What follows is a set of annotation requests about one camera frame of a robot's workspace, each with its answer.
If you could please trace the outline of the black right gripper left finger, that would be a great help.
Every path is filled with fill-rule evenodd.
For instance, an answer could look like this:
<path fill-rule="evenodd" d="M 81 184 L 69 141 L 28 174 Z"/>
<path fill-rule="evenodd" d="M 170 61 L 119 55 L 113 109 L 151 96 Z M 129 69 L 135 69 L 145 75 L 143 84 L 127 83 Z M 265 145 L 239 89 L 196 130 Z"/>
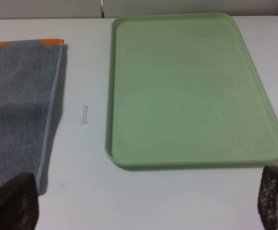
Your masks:
<path fill-rule="evenodd" d="M 0 187 L 0 230 L 34 230 L 38 218 L 38 192 L 33 173 L 21 173 Z"/>

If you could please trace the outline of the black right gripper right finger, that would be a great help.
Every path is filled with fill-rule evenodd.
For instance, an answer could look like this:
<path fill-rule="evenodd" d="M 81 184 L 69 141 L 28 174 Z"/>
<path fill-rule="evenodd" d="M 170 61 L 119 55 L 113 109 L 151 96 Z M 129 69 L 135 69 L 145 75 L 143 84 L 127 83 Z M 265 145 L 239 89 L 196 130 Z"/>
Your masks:
<path fill-rule="evenodd" d="M 263 168 L 257 209 L 266 230 L 278 230 L 278 166 Z"/>

